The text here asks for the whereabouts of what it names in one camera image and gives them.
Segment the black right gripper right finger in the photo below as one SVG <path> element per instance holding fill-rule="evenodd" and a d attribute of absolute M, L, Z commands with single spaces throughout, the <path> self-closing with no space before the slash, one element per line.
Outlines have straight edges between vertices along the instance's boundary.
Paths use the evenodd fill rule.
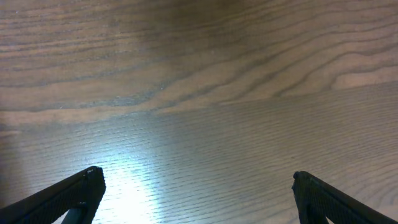
<path fill-rule="evenodd" d="M 397 224 L 305 171 L 294 173 L 292 190 L 301 224 Z"/>

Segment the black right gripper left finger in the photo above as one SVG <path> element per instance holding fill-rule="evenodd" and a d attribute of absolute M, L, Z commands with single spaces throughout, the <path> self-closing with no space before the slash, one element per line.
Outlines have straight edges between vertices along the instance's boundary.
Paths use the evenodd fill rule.
<path fill-rule="evenodd" d="M 1 209 L 1 223 L 91 224 L 106 190 L 103 170 L 91 166 Z"/>

